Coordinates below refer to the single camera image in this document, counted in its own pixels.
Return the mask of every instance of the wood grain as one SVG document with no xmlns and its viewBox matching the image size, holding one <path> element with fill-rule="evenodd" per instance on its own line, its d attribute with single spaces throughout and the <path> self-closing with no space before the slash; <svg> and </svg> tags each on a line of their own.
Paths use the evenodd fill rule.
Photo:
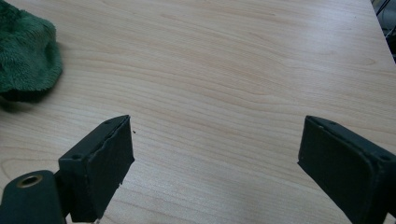
<svg viewBox="0 0 396 224">
<path fill-rule="evenodd" d="M 0 101 L 1 191 L 129 114 L 136 161 L 101 223 L 348 223 L 296 163 L 304 116 L 396 153 L 368 0 L 8 2 L 56 25 L 64 73 L 37 104 Z"/>
</svg>

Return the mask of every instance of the green towel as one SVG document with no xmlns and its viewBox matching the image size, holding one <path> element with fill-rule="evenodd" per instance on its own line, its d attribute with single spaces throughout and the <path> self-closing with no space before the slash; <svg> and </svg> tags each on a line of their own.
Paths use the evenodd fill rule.
<svg viewBox="0 0 396 224">
<path fill-rule="evenodd" d="M 62 73 L 55 26 L 0 0 L 0 94 L 35 101 Z"/>
</svg>

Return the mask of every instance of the table surface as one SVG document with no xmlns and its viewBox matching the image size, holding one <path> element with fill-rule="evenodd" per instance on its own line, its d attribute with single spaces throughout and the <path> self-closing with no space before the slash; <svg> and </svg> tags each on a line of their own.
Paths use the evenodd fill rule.
<svg viewBox="0 0 396 224">
<path fill-rule="evenodd" d="M 0 100 L 1 191 L 128 114 L 135 162 L 101 223 L 349 223 L 296 163 L 304 117 L 396 153 L 369 0 L 8 2 L 56 25 L 64 72 L 39 103 Z"/>
</svg>

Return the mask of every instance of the floor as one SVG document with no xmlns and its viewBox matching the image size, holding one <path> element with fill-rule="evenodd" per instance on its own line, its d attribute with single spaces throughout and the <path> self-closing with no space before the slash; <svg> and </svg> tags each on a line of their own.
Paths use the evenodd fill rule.
<svg viewBox="0 0 396 224">
<path fill-rule="evenodd" d="M 382 6 L 382 4 L 386 0 L 376 0 L 373 1 L 373 7 L 375 9 L 375 13 Z M 384 32 L 384 36 L 390 37 L 393 34 L 392 30 L 396 28 L 396 1 L 389 1 L 388 5 L 382 10 L 382 12 L 377 16 L 379 24 L 381 25 L 382 31 Z M 392 49 L 392 44 L 387 38 L 389 43 L 389 48 Z M 396 54 L 394 50 L 392 50 L 393 59 L 396 62 Z"/>
</svg>

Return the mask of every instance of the screw hole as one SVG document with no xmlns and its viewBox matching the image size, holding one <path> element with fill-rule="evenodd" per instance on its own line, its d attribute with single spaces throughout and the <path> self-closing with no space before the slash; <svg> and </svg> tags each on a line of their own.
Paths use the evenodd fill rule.
<svg viewBox="0 0 396 224">
<path fill-rule="evenodd" d="M 76 161 L 76 160 L 81 159 L 81 157 L 82 157 L 81 154 L 74 154 L 74 155 L 72 156 L 72 159 Z"/>
<path fill-rule="evenodd" d="M 390 158 L 387 156 L 380 156 L 379 158 L 381 158 L 383 161 L 390 161 Z"/>
<path fill-rule="evenodd" d="M 20 180 L 17 184 L 17 187 L 21 189 L 30 188 L 33 185 L 38 184 L 42 179 L 42 175 L 30 175 Z"/>
</svg>

